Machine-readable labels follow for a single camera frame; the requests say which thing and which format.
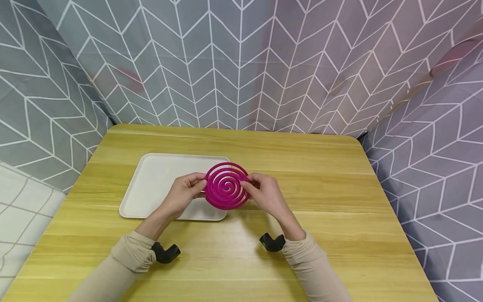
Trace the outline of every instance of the gray patterned curtain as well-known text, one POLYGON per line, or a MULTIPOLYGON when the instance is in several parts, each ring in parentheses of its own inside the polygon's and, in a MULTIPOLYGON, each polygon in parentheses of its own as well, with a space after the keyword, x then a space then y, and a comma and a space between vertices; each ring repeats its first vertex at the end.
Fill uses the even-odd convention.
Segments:
POLYGON ((483 301, 483 42, 362 140, 441 301, 483 301))
POLYGON ((359 136, 480 0, 39 0, 120 123, 359 136))
POLYGON ((0 0, 0 161, 67 191, 112 125, 36 1, 0 0))

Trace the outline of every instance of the wood grain surface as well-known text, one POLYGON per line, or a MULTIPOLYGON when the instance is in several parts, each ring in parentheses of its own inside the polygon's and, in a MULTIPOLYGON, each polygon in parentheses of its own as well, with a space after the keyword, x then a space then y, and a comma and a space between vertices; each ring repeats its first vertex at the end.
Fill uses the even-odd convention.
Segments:
MULTIPOLYGON (((436 302, 357 140, 348 136, 117 125, 109 129, 3 302, 65 301, 139 224, 119 204, 146 153, 224 156, 276 177, 303 228, 327 251, 355 302, 436 302)), ((281 253, 281 233, 253 201, 220 222, 175 221, 161 235, 181 255, 155 264, 124 301, 305 301, 281 253)))

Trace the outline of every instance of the spiral coil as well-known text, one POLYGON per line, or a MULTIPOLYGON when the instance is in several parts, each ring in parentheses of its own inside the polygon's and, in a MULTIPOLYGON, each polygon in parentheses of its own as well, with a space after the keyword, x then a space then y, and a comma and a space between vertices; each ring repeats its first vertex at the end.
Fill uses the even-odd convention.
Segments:
POLYGON ((220 210, 232 210, 242 206, 249 198, 241 181, 249 182, 248 173, 240 165, 233 162, 222 162, 214 165, 205 176, 208 181, 205 187, 206 201, 220 210), (220 166, 233 166, 238 169, 216 168, 220 166))

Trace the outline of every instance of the plastic tray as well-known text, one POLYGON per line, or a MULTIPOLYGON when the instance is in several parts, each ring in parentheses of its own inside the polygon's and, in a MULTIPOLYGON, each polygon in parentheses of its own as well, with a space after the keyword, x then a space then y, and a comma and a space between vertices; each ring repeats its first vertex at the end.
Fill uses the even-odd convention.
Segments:
MULTIPOLYGON (((176 177, 193 172, 206 173, 225 157, 148 153, 139 161, 119 206, 126 218, 146 218, 164 200, 176 177)), ((178 219, 219 221, 227 211, 211 206, 206 199, 194 199, 178 219)))

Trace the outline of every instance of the beige sleeve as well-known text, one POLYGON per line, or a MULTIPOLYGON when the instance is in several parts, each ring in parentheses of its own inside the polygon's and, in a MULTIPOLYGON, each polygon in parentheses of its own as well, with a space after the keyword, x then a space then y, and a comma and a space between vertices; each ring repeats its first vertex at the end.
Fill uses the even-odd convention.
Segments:
POLYGON ((132 232, 121 237, 111 254, 87 276, 68 302, 114 302, 156 260, 154 240, 132 232))
POLYGON ((311 235, 307 234, 301 241, 286 240, 282 252, 310 302, 352 302, 344 284, 330 266, 327 254, 311 235))

